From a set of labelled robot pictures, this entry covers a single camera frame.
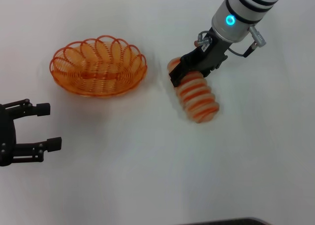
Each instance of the orange spring toy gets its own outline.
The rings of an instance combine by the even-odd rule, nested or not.
[[[170,61],[168,71],[171,72],[179,62],[180,58]],[[219,110],[207,80],[198,71],[188,73],[175,91],[187,116],[196,123],[212,120]]]
[[[135,89],[147,73],[147,61],[136,46],[102,35],[58,50],[49,69],[55,82],[69,92],[111,97]]]

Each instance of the white table surface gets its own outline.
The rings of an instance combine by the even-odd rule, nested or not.
[[[3,225],[175,225],[258,217],[315,222],[314,0],[280,0],[258,25],[267,46],[232,54],[207,80],[221,109],[197,125],[167,63],[193,49],[223,0],[0,0],[0,102],[51,103],[15,121],[20,143],[61,136],[43,163],[0,169]],[[137,45],[148,76],[131,94],[68,94],[54,52],[110,34]],[[243,52],[247,37],[233,45]]]

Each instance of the orange wire basket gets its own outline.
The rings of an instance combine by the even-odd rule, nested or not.
[[[147,73],[147,61],[136,46],[102,35],[58,50],[49,69],[55,82],[71,93],[111,97],[135,89]]]

